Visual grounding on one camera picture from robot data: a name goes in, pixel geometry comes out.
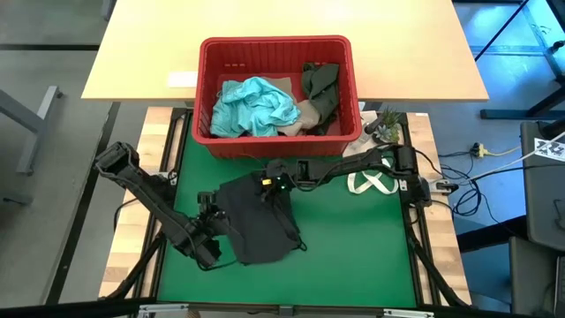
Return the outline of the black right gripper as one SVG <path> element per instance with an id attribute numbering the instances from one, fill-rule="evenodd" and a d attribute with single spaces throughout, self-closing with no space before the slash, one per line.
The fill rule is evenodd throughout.
<path id="1" fill-rule="evenodd" d="M 274 159 L 267 163 L 262 173 L 256 175 L 257 195 L 266 199 L 271 191 L 272 206 L 276 211 L 288 212 L 290 210 L 290 190 L 298 189 L 308 192 L 309 188 L 309 161 L 297 160 L 287 163 L 283 159 Z"/>

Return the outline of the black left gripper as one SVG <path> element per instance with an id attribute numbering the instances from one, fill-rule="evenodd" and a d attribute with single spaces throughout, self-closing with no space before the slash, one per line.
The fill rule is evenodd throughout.
<path id="1" fill-rule="evenodd" d="M 192 219 L 192 257 L 203 269 L 215 269 L 222 254 L 215 237 L 229 234 L 239 235 L 230 219 L 216 205 L 216 192 L 197 194 L 199 214 Z"/>

